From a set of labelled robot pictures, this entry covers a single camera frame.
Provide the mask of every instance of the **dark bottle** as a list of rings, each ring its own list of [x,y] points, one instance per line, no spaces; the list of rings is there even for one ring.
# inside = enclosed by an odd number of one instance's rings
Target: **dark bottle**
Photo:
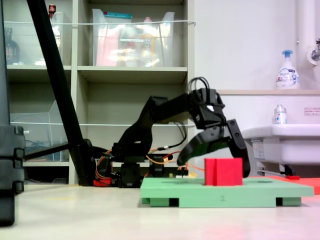
[[[12,28],[4,28],[4,41],[5,41],[5,57],[6,64],[15,64],[20,61],[20,49],[18,44],[12,40]]]
[[[54,5],[54,4],[50,4],[50,5],[49,5],[48,13],[49,13],[49,18],[50,18],[50,20],[51,20],[52,17],[54,16],[56,10],[57,10],[56,5]]]

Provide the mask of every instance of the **faucet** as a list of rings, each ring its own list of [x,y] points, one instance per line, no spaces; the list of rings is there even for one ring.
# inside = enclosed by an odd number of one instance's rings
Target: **faucet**
[[[315,40],[316,49],[312,51],[311,58],[313,61],[320,61],[320,38]]]

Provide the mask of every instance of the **pump bottle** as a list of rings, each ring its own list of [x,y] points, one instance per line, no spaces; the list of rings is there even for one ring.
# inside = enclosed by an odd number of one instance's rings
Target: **pump bottle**
[[[279,70],[278,77],[275,82],[276,89],[299,89],[300,78],[297,69],[293,66],[290,55],[293,53],[291,50],[282,52],[284,55],[284,63]]]

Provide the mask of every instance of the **white sink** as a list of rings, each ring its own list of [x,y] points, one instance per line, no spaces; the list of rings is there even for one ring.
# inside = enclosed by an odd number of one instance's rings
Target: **white sink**
[[[242,131],[260,162],[320,165],[320,124],[273,124]]]

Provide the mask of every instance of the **black stand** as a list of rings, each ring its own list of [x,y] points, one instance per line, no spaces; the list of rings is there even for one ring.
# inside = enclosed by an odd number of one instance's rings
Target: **black stand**
[[[97,151],[83,139],[44,0],[27,0],[68,142],[25,156],[22,127],[10,126],[3,1],[0,0],[0,226],[15,222],[14,196],[24,191],[23,159],[68,149],[81,186],[93,186]]]

